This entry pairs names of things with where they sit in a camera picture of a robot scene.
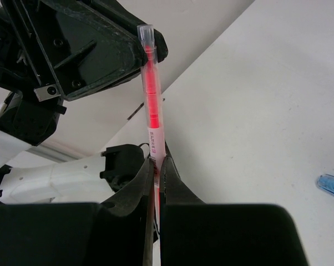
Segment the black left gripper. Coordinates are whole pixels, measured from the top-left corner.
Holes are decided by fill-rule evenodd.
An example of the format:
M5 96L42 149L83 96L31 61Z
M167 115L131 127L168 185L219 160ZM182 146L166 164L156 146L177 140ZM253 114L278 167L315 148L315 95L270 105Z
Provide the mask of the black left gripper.
M53 135L66 108L62 96L39 102L34 93L57 83L21 4L1 1L0 7L0 88L9 91L0 111L0 131L41 144Z

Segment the red slim pen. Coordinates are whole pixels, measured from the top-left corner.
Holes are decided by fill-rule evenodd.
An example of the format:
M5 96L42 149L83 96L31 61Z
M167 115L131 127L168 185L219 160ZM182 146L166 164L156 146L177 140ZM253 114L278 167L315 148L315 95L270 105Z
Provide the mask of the red slim pen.
M141 79L144 90L144 105L150 158L154 164L154 205L155 228L160 233L160 176L166 157L164 123L162 112L161 84L158 71L158 55L155 45L154 28L151 24L137 26L138 39L147 57L141 67Z

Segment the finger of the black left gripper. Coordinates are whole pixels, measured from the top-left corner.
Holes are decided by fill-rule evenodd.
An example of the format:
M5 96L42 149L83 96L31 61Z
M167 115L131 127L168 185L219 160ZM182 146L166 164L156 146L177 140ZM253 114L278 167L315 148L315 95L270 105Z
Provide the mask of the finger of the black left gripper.
M66 101L126 83L147 62L137 27L144 22L118 1L40 1L39 39Z

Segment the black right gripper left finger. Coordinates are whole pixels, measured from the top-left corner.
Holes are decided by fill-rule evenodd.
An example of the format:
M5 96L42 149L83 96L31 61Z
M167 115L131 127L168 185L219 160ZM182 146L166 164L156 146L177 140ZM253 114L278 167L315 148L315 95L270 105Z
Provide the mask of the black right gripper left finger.
M102 203L0 204L0 265L152 265L153 173Z

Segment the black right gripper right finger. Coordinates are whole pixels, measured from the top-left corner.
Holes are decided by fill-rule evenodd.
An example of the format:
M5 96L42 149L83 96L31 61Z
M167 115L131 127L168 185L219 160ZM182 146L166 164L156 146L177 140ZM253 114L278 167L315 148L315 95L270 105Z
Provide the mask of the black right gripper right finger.
M307 265L296 226L274 204L207 204L171 157L160 181L162 265Z

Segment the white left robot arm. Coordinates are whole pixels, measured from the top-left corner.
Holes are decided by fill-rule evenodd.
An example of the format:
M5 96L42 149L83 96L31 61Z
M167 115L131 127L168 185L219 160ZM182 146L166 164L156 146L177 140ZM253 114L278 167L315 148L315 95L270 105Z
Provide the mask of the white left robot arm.
M125 144L71 162L34 168L8 163L57 129L73 101L127 83L148 63L138 39L143 21L117 1L1 1L0 203L103 201L144 163Z

